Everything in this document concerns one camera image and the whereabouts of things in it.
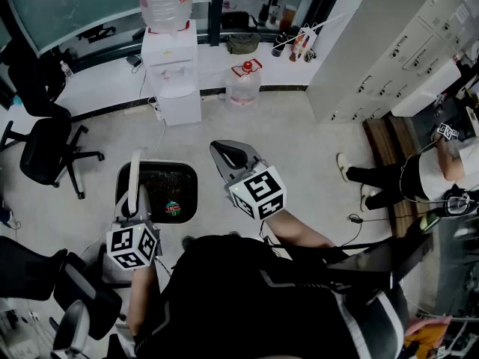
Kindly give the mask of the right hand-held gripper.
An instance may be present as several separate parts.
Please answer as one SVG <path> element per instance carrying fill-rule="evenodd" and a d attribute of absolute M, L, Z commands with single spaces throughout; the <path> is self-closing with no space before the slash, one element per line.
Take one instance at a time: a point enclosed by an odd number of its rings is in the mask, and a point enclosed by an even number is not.
<path fill-rule="evenodd" d="M 249 169 L 228 186 L 233 205 L 256 221 L 265 221 L 283 210 L 287 189 L 273 165 L 258 159 L 249 144 L 233 140 L 210 143 L 210 154 L 225 182 L 237 177 L 240 168 Z"/>

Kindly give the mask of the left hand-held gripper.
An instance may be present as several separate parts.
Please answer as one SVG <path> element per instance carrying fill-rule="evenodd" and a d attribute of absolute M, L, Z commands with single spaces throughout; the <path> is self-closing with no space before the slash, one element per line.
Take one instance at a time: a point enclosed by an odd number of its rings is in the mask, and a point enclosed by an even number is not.
<path fill-rule="evenodd" d="M 150 220 L 151 207 L 147 189 L 138 188 L 138 209 L 136 218 L 140 222 L 119 227 L 117 224 L 106 233 L 108 257 L 122 270 L 132 271 L 151 266 L 154 257 L 161 255 L 159 233 L 153 229 Z M 129 219 L 128 193 L 115 205 L 114 221 Z"/>

